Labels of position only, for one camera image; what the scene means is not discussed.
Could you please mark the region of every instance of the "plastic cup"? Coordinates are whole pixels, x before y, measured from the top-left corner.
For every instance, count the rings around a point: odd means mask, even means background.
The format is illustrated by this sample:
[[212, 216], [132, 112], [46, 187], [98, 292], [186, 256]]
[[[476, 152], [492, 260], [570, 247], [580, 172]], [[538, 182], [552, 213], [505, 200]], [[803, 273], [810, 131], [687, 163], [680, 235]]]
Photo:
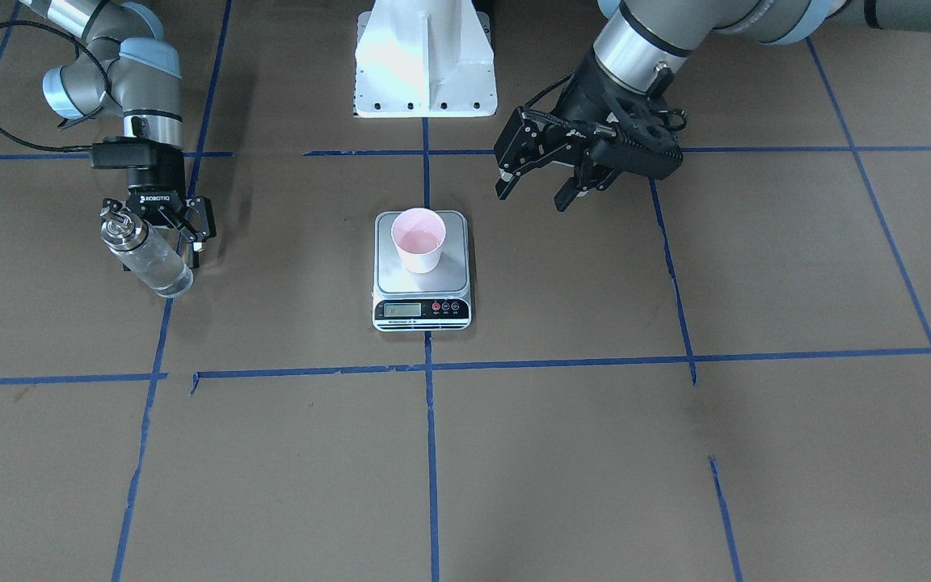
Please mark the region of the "plastic cup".
[[431, 272], [436, 268], [447, 234], [444, 218], [430, 209], [404, 210], [390, 227], [402, 265], [416, 273]]

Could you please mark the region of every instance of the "silver lid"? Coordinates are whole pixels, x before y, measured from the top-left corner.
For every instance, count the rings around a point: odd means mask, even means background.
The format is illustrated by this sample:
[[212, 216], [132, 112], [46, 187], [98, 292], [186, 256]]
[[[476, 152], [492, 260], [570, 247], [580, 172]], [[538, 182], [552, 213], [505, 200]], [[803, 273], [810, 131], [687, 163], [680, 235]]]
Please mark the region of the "silver lid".
[[139, 247], [148, 234], [149, 226], [128, 210], [103, 209], [99, 216], [103, 218], [99, 235], [114, 251], [130, 251]]

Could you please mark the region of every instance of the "digital scale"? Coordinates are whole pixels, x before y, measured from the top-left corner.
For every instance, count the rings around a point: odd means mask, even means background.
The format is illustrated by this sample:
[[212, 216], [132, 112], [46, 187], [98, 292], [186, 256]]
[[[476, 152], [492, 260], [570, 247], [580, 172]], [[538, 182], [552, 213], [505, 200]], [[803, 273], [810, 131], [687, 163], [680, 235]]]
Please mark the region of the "digital scale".
[[447, 227], [440, 262], [431, 272], [402, 266], [390, 234], [400, 213], [376, 217], [373, 262], [373, 325], [379, 331], [465, 329], [473, 321], [469, 277], [469, 226], [455, 210], [439, 210]]

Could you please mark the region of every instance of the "light blue joint cap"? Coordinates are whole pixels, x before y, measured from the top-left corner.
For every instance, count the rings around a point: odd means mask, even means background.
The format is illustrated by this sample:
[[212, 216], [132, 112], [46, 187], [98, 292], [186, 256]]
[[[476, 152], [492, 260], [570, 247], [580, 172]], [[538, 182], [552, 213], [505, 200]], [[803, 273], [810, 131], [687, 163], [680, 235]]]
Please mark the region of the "light blue joint cap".
[[45, 102], [53, 108], [53, 111], [61, 117], [67, 119], [81, 119], [85, 115], [74, 106], [70, 97], [67, 96], [66, 89], [63, 89], [63, 67], [58, 66], [56, 69], [48, 70], [48, 73], [41, 78], [41, 92], [45, 95]]
[[144, 19], [145, 25], [152, 31], [153, 38], [156, 38], [156, 40], [163, 40], [163, 23], [160, 22], [159, 18], [156, 18], [153, 11], [137, 2], [126, 2], [121, 4], [121, 7], [127, 8], [127, 10], [134, 12], [134, 14], [140, 15], [141, 18]]
[[602, 11], [605, 18], [609, 18], [620, 7], [620, 2], [621, 0], [598, 0], [598, 10]]
[[178, 51], [163, 40], [153, 38], [128, 38], [121, 43], [121, 58], [152, 66], [165, 71], [171, 77], [182, 78], [178, 67]]
[[832, 5], [834, 4], [832, 0], [810, 0], [807, 11], [804, 12], [803, 17], [799, 19], [794, 29], [790, 30], [790, 33], [779, 38], [779, 40], [772, 40], [771, 43], [760, 44], [793, 44], [804, 40], [804, 38], [811, 36], [815, 30], [823, 25], [824, 20], [832, 13]]

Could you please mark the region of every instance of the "white mounting base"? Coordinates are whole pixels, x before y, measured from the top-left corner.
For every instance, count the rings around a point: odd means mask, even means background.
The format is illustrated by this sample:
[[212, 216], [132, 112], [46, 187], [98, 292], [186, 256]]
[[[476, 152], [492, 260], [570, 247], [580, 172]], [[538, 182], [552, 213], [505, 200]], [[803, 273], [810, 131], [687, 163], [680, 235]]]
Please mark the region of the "white mounting base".
[[491, 19], [478, 15], [470, 0], [376, 0], [358, 16], [355, 114], [494, 115], [489, 30]]

